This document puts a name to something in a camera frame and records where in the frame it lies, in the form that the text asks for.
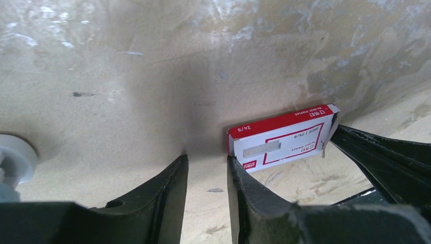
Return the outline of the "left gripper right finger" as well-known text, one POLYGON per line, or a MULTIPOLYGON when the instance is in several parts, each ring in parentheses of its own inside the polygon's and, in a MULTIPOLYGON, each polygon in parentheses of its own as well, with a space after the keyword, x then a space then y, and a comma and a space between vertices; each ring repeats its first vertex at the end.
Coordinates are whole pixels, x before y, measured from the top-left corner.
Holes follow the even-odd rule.
POLYGON ((430 224, 407 205, 301 206, 227 157, 233 243, 430 243, 430 224))

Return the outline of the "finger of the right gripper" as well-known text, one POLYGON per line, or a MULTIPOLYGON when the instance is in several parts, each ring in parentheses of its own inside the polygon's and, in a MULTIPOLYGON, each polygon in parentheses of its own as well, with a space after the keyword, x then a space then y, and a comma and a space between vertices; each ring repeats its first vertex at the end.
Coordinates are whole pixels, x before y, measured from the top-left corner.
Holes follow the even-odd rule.
POLYGON ((389 204, 410 205, 430 221, 430 144, 340 125, 330 140, 389 204))

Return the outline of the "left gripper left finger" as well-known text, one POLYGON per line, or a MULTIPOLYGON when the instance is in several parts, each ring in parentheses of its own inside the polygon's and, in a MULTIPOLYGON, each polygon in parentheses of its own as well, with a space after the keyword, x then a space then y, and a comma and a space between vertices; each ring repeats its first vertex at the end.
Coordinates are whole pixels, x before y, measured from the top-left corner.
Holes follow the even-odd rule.
POLYGON ((188 171, 188 157, 179 156, 103 208, 74 202, 3 203, 1 243, 179 243, 188 171))

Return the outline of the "staple box with clear lid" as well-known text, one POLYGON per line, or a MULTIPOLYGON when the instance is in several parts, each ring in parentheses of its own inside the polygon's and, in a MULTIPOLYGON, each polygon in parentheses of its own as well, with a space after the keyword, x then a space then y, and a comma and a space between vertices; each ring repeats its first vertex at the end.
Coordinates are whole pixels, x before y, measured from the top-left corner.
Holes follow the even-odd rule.
POLYGON ((228 153, 248 173, 322 153, 339 113, 334 104, 324 104, 232 127, 228 153))

